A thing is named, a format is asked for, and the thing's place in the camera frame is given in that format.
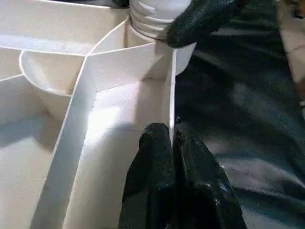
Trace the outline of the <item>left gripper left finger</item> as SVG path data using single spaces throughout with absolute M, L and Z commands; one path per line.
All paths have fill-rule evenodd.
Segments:
M 169 129 L 163 123 L 151 123 L 141 134 L 138 152 L 127 172 L 118 227 L 175 229 L 175 182 Z

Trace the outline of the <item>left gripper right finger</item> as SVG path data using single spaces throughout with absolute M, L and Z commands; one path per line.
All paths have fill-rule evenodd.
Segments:
M 224 169 L 198 138 L 175 132 L 178 227 L 245 229 L 240 203 Z

